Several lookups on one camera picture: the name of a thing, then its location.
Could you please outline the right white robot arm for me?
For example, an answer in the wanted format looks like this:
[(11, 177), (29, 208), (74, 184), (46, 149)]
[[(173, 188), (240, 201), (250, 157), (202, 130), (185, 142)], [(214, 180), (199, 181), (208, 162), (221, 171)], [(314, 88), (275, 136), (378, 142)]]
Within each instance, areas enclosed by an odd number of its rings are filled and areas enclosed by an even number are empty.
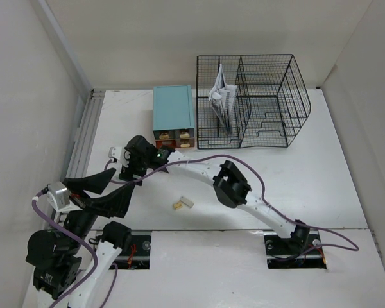
[(192, 159), (169, 146), (156, 148), (140, 135), (132, 138), (123, 148), (110, 148), (109, 157), (121, 163), (119, 178), (124, 181), (140, 182), (148, 176), (147, 170), (152, 169), (170, 175), (183, 175), (210, 185), (218, 202), (231, 209), (243, 210), (271, 227), (281, 238), (289, 256), (300, 255), (307, 246), (310, 228), (299, 220), (285, 218), (263, 195), (257, 196), (234, 164), (243, 163), (237, 158), (228, 155), (224, 163), (216, 165), (208, 161), (222, 155)]

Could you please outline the white paper booklet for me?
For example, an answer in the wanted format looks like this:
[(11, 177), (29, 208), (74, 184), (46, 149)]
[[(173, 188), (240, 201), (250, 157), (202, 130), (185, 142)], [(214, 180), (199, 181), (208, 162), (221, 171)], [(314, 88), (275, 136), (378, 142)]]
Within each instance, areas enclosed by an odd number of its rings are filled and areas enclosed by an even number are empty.
[(218, 75), (209, 92), (208, 99), (219, 122), (228, 133), (232, 129), (231, 117), (234, 111), (236, 93), (237, 86), (227, 83), (223, 65), (219, 64)]

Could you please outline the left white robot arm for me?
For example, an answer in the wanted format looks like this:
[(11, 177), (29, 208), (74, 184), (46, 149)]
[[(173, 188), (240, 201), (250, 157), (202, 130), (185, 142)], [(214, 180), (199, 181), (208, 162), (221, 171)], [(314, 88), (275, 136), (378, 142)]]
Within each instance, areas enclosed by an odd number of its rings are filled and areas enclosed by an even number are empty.
[(33, 197), (33, 210), (50, 226), (36, 231), (27, 245), (26, 262), (34, 267), (39, 307), (89, 307), (105, 274), (118, 268), (119, 255), (127, 252), (132, 265), (137, 246), (127, 226), (111, 221), (99, 238), (85, 240), (98, 217), (122, 218), (128, 212), (135, 180), (102, 194), (115, 172), (110, 168), (84, 178), (65, 178)]

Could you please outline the teal mini drawer cabinet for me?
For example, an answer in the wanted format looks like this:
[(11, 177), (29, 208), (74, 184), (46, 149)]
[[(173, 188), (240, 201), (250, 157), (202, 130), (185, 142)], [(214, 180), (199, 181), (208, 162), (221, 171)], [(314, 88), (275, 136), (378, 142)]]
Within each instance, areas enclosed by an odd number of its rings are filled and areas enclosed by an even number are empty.
[(195, 120), (190, 85), (153, 88), (153, 135), (156, 147), (195, 147)]

